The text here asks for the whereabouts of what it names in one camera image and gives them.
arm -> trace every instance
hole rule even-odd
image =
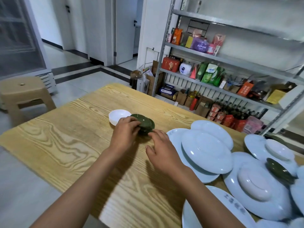
[[[81,228],[94,200],[110,172],[131,148],[139,131],[134,117],[122,118],[116,125],[110,146],[91,167],[63,193],[31,226],[31,228]]]
[[[245,228],[205,187],[194,172],[181,162],[165,132],[153,130],[148,135],[154,141],[154,149],[146,146],[146,153],[150,161],[157,169],[175,181],[204,228]]]

purple bag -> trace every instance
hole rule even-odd
[[[193,38],[190,49],[194,49],[196,51],[206,53],[209,48],[209,42],[207,39]]]

yellow box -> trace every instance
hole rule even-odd
[[[282,90],[274,90],[266,101],[272,104],[277,104],[285,96],[285,94],[286,92]]]
[[[186,43],[186,47],[187,48],[190,48],[191,45],[192,45],[192,41],[193,41],[193,38],[191,36],[188,37],[188,40],[187,40],[187,43]]]

wood grain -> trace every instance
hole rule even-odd
[[[198,115],[137,92],[111,84],[58,109],[6,131],[0,145],[59,191],[66,191],[108,147],[113,126],[108,114],[125,109],[151,118],[156,129],[190,128]],[[235,151],[244,151],[245,134],[224,127]],[[114,227],[181,227],[184,197],[174,183],[155,171],[138,137],[128,155],[102,187],[92,215]],[[228,192],[219,177],[210,185]]]

beige plastic stool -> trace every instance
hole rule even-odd
[[[27,106],[44,103],[48,111],[56,109],[51,95],[40,77],[17,77],[10,78],[0,82],[0,98],[6,105],[7,111],[11,117],[14,126],[25,122],[19,104]]]

